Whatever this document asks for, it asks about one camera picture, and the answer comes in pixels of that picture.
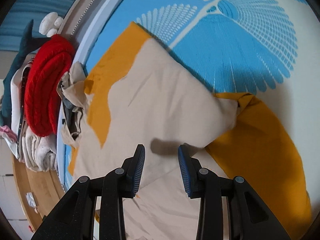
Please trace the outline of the beige and orange jacket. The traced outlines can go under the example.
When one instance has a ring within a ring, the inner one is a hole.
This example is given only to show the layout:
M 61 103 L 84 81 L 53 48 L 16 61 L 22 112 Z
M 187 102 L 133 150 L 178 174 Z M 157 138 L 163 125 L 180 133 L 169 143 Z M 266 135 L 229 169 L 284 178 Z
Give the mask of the beige and orange jacket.
M 131 23 L 88 75 L 74 63 L 57 87 L 71 102 L 61 135 L 74 179 L 105 176 L 145 146 L 138 194 L 124 200 L 128 239 L 194 239 L 199 202 L 184 191 L 177 151 L 244 177 L 292 239 L 312 223 L 300 155 L 276 115 L 246 93 L 213 95 Z

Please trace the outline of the wooden headboard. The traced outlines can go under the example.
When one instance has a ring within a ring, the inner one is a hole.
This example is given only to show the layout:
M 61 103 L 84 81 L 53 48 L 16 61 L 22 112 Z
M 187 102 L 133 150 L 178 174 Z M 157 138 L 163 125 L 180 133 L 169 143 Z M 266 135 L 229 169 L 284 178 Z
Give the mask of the wooden headboard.
M 32 231 L 36 231 L 53 207 L 65 194 L 56 171 L 34 172 L 12 157 L 12 168 L 16 189 L 24 214 Z M 37 211 L 28 204 L 26 194 L 31 192 Z

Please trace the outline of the white tissue on headboard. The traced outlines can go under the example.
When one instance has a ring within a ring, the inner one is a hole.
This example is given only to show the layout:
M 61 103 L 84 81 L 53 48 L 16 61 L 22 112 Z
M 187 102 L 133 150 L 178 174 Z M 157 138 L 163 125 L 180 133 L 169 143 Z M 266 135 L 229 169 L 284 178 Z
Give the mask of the white tissue on headboard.
M 25 194 L 25 197 L 26 197 L 27 203 L 30 207 L 32 207 L 33 209 L 37 207 L 36 202 L 35 202 L 35 198 L 34 198 L 32 192 L 27 192 Z

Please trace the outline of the cream folded blanket stack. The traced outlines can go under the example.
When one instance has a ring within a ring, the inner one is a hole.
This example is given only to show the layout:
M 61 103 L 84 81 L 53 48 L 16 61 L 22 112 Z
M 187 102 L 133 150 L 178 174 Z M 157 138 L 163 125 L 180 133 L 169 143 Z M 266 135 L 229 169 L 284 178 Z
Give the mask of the cream folded blanket stack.
M 26 167 L 34 172 L 57 170 L 56 135 L 39 137 L 29 127 L 22 137 L 22 153 Z

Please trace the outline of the white folded bedding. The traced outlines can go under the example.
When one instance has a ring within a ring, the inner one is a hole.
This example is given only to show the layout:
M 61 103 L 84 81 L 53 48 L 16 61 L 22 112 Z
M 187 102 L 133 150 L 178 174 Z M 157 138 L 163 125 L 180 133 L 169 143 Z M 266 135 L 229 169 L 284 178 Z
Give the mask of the white folded bedding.
M 1 137 L 6 141 L 12 154 L 19 162 L 24 162 L 22 137 L 28 128 L 24 112 L 24 94 L 32 62 L 30 60 L 13 75 L 10 83 L 11 126 L 1 126 Z

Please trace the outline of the red folded blanket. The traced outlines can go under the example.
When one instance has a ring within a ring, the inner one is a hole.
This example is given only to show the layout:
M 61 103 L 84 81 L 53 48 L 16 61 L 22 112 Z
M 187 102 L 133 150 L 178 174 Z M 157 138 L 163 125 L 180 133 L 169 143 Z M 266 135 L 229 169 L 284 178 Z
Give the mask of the red folded blanket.
M 56 89 L 69 71 L 75 55 L 72 44 L 55 34 L 36 53 L 24 96 L 24 112 L 30 129 L 40 137 L 57 133 L 61 98 Z

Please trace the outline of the blue patterned bed mat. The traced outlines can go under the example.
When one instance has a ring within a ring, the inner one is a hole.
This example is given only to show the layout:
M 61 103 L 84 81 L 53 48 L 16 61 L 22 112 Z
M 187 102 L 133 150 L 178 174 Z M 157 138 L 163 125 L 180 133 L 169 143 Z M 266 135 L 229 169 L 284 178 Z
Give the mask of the blue patterned bed mat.
M 319 14 L 310 0 L 76 0 L 63 33 L 91 70 L 131 22 L 211 92 L 249 92 L 281 120 L 319 202 Z

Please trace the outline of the dark teal shark plush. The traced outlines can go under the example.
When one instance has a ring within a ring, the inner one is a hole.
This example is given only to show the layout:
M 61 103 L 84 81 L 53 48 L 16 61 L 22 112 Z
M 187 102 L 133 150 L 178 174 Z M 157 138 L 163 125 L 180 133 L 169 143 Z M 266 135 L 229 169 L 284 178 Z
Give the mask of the dark teal shark plush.
M 44 45 L 47 41 L 50 40 L 49 37 L 33 37 L 33 25 L 34 20 L 30 20 L 30 22 L 26 25 L 20 41 L 18 53 L 10 66 L 8 74 L 3 80 L 4 93 L 1 103 L 1 126 L 11 126 L 12 106 L 10 84 L 13 75 L 20 69 L 20 67 L 25 61 L 25 58 L 30 53 L 38 50 L 42 45 Z

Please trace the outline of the white plush toy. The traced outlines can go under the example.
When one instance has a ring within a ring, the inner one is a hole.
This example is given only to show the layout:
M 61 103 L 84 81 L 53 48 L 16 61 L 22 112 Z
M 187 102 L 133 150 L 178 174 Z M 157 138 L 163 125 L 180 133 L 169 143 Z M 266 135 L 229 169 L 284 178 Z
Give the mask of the white plush toy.
M 39 33 L 47 37 L 52 37 L 57 34 L 62 23 L 63 18 L 60 17 L 57 12 L 50 12 L 42 19 L 39 26 Z

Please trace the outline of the blue curtain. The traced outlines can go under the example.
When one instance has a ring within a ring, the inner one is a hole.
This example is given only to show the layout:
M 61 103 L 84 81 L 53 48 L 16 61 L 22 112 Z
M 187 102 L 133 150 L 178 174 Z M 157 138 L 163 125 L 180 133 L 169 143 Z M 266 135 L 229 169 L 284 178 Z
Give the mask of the blue curtain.
M 33 37 L 41 37 L 39 26 L 50 12 L 65 17 L 75 0 L 16 0 L 1 23 L 1 50 L 18 51 L 23 31 L 34 21 Z

